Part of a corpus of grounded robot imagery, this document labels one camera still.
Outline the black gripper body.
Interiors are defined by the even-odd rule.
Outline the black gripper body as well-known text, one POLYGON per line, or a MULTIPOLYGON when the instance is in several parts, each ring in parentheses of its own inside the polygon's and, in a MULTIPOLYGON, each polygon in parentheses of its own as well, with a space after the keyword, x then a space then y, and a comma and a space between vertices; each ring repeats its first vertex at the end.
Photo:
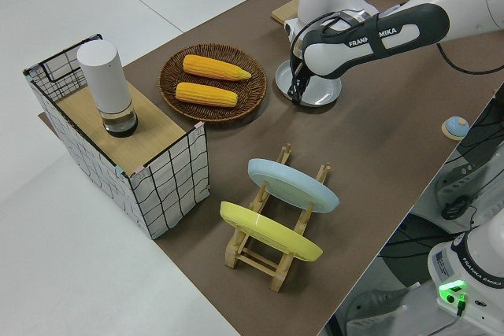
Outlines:
POLYGON ((291 71, 293 77, 311 77, 312 72, 306 67, 303 59, 296 54, 291 54, 291 71))

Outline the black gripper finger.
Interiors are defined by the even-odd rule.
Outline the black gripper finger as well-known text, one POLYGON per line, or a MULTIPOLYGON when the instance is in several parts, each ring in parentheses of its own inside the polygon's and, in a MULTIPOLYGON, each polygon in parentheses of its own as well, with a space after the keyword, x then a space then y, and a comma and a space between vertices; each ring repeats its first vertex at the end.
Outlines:
POLYGON ((290 97, 291 102, 299 105, 302 100, 306 88, 309 84, 309 76, 302 76, 301 74, 294 74, 291 79, 290 97))

